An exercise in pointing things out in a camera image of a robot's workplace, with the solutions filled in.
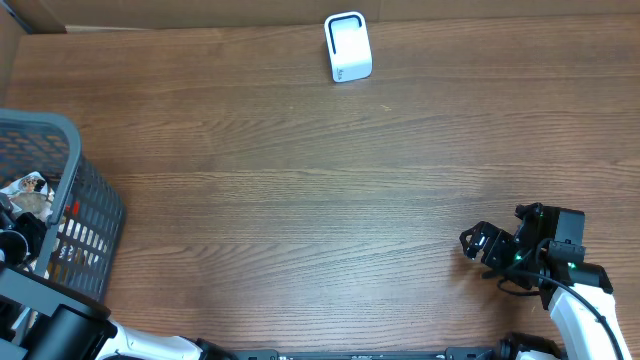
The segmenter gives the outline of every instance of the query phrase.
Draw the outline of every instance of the wood grain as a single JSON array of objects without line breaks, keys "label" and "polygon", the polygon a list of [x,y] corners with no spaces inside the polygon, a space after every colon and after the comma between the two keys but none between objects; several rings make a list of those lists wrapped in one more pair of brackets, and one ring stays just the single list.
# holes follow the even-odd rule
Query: wood grain
[{"label": "wood grain", "polygon": [[559,340],[457,240],[541,201],[587,213],[640,356],[639,30],[371,24],[373,75],[340,85],[321,26],[30,36],[8,104],[72,118],[124,197],[107,305],[125,325],[283,351]]}]

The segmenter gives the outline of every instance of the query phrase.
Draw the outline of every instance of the cardboard wall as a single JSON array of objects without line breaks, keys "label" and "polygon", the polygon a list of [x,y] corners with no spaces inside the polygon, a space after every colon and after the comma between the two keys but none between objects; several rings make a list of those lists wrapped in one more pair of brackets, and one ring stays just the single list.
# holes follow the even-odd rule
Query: cardboard wall
[{"label": "cardboard wall", "polygon": [[640,0],[8,0],[39,32],[64,26],[189,28],[322,23],[358,10],[369,21],[640,12]]},{"label": "cardboard wall", "polygon": [[0,7],[0,106],[4,104],[13,59],[18,51],[20,37],[24,34],[20,25],[4,8]]},{"label": "cardboard wall", "polygon": [[49,9],[46,0],[5,0],[20,18],[38,33],[63,33],[64,25]]}]

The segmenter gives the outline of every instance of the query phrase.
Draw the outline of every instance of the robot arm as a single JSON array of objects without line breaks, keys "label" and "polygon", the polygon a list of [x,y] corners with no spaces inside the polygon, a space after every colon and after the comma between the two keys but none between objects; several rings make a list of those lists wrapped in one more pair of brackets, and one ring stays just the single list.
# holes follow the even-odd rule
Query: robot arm
[{"label": "robot arm", "polygon": [[199,360],[202,354],[200,347],[185,338],[155,336],[110,322],[117,328],[117,333],[107,339],[96,360],[109,360],[115,356],[139,360]]},{"label": "robot arm", "polygon": [[[584,262],[584,213],[535,203],[518,206],[522,219],[514,235],[480,222],[460,236],[464,254],[492,270],[483,278],[504,276],[504,281],[540,295],[565,343],[569,360],[630,360],[615,313],[613,287],[605,270]],[[560,358],[558,353],[518,343],[500,359]]]},{"label": "robot arm", "polygon": [[[593,305],[615,334],[625,360],[631,360],[631,354],[622,337],[616,318],[615,300],[595,286],[575,284],[572,289]],[[565,343],[569,359],[597,360],[615,359],[611,341],[602,324],[573,295],[564,289],[556,289],[549,304],[551,320],[556,324]]]}]

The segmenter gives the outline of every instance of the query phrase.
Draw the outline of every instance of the plastic basket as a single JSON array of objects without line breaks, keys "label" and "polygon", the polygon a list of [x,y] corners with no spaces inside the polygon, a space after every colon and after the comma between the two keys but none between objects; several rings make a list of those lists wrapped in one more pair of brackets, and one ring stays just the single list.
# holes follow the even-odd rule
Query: plastic basket
[{"label": "plastic basket", "polygon": [[55,191],[34,272],[103,302],[126,218],[120,196],[67,118],[0,109],[0,188],[33,171]]}]

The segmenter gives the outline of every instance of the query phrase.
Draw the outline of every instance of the white container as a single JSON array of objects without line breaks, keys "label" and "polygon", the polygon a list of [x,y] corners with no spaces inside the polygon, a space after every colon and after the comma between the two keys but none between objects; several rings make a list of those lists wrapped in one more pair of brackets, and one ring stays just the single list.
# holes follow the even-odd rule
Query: white container
[{"label": "white container", "polygon": [[373,62],[364,16],[357,11],[329,16],[324,22],[331,74],[335,82],[366,78]]}]

